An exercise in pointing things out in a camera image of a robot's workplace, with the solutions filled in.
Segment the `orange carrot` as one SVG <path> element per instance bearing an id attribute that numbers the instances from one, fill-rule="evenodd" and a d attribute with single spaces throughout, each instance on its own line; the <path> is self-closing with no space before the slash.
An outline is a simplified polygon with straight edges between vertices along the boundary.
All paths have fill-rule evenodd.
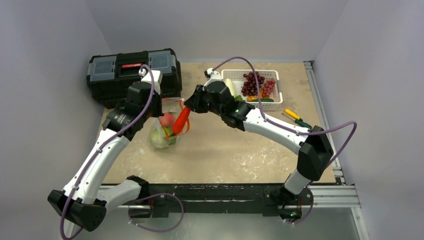
<path id="1" fill-rule="evenodd" d="M 183 108 L 183 110 L 181 111 L 179 116 L 176 118 L 176 120 L 175 120 L 175 122 L 172 126 L 171 131 L 172 131 L 173 136 L 179 135 L 183 131 L 183 129 L 186 125 L 186 122 L 189 119 L 190 113 L 191 113 L 191 110 L 190 110 L 189 107 L 186 106 L 186 107 Z"/>

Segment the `clear zip top bag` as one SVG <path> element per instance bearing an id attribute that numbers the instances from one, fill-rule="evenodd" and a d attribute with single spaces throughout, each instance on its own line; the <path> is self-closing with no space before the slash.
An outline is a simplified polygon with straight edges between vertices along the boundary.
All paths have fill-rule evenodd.
<path id="1" fill-rule="evenodd" d="M 161 150 L 174 146 L 181 136 L 189 132 L 190 110 L 186 108 L 184 101 L 182 97 L 162 99 L 163 115 L 153 120 L 149 134 L 149 142 L 153 148 Z"/>

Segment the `pink peach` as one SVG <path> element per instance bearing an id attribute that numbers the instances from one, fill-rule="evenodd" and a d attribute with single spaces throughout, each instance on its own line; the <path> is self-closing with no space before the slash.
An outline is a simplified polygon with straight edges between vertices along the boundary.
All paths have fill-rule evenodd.
<path id="1" fill-rule="evenodd" d="M 172 128 L 175 123 L 176 117 L 169 112 L 164 113 L 163 116 L 159 117 L 160 124 L 165 128 Z"/>

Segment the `green cabbage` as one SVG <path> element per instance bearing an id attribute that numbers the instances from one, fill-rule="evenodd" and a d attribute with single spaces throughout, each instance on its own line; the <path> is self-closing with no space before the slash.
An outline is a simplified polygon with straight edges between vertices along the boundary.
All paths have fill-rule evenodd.
<path id="1" fill-rule="evenodd" d="M 172 132 L 169 128 L 155 128 L 150 133 L 150 144 L 155 149 L 165 149 L 177 143 L 176 137 L 167 138 Z"/>

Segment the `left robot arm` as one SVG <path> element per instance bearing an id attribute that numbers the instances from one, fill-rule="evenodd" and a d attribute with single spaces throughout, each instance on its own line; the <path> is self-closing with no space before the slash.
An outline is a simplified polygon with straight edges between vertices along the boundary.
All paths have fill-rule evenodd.
<path id="1" fill-rule="evenodd" d="M 102 190 L 101 185 L 113 163 L 150 117 L 162 116 L 162 97 L 157 80 L 141 80 L 131 84 L 126 99 L 106 115 L 91 152 L 74 177 L 61 190 L 52 190 L 48 202 L 60 216 L 60 234 L 65 240 L 74 226 L 92 232 L 107 213 L 134 201 L 146 203 L 147 182 L 129 176 L 122 183 Z"/>

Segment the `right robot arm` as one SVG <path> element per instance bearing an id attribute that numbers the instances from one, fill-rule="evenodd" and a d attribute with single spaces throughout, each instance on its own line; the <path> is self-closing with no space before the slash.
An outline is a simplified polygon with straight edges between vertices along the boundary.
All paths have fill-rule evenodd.
<path id="1" fill-rule="evenodd" d="M 296 154 L 296 169 L 280 191 L 288 204 L 298 200 L 307 185 L 321 178 L 333 157 L 334 150 L 321 127 L 308 129 L 269 116 L 248 102 L 236 100 L 222 81 L 198 84 L 184 105 L 194 113 L 214 113 L 227 126 L 263 136 Z"/>

